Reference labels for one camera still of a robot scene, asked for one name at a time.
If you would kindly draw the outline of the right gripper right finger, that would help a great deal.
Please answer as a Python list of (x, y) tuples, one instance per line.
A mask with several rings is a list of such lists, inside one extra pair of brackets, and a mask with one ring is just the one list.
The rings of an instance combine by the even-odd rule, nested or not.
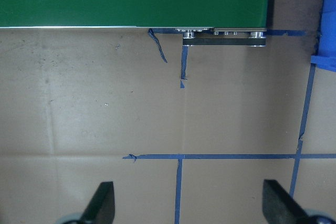
[(312, 223), (308, 214), (276, 180), (265, 179), (262, 188), (262, 212), (267, 223)]

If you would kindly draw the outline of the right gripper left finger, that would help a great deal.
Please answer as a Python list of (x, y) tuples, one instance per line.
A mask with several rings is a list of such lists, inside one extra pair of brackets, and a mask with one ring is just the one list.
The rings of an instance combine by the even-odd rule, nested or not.
[(115, 217), (115, 198), (113, 182), (101, 182), (86, 209), (80, 223), (113, 223)]

